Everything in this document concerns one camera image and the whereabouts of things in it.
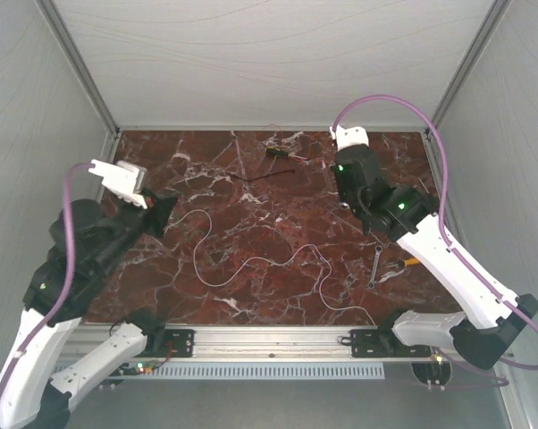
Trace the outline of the black zip tie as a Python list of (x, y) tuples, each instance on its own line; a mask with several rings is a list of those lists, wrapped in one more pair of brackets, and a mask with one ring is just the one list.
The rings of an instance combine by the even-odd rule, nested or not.
[(295, 172), (296, 172), (295, 169), (286, 169), (286, 170), (280, 170), (280, 171), (276, 171), (276, 172), (268, 172), (266, 174), (258, 175), (258, 176), (253, 177), (253, 178), (241, 177), (237, 173), (233, 173), (233, 172), (227, 172), (227, 175), (228, 175), (228, 177), (230, 177), (232, 179), (236, 179), (238, 181), (243, 181), (243, 182), (246, 182), (246, 183), (250, 183), (250, 182), (254, 182), (254, 181), (260, 181), (260, 180), (268, 179), (270, 177), (274, 177), (274, 176), (277, 176), (277, 175), (290, 174), (290, 173), (293, 174)]

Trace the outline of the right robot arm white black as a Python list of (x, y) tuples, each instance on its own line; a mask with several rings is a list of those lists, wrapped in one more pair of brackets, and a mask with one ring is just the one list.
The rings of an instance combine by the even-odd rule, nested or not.
[(379, 347), (398, 355), (412, 346), (454, 349), (467, 363), (491, 369), (538, 312), (531, 294), (501, 285), (439, 223), (438, 201), (409, 185), (392, 187), (366, 144), (340, 149), (332, 166), (340, 202), (366, 233), (385, 235), (415, 257), (457, 301), (460, 310), (393, 315)]

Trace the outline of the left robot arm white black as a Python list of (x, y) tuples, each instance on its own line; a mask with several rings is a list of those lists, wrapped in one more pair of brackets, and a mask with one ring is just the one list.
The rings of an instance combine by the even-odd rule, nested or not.
[(86, 356), (55, 371), (63, 346), (91, 301), (143, 235), (161, 238), (178, 201), (146, 189), (146, 207), (120, 205), (113, 216), (92, 199), (63, 201), (51, 225), (54, 245), (23, 298), (19, 331), (0, 374), (0, 428), (63, 428), (72, 411), (106, 377), (140, 353), (155, 356), (167, 342), (165, 325), (147, 308)]

